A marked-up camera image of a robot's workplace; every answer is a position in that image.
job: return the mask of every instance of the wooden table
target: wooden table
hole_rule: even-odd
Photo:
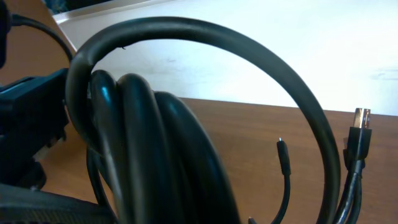
[[[252,216],[270,223],[283,195],[276,142],[287,143],[292,191],[284,223],[315,223],[322,202],[323,165],[310,126],[297,108],[184,99],[198,116],[221,156],[243,222]],[[341,189],[346,169],[343,138],[353,113],[326,111],[341,161]],[[363,205],[358,223],[398,223],[398,117],[371,116],[373,135],[363,171]],[[86,169],[85,143],[73,126],[68,140],[41,161],[47,174],[43,190],[95,202]]]

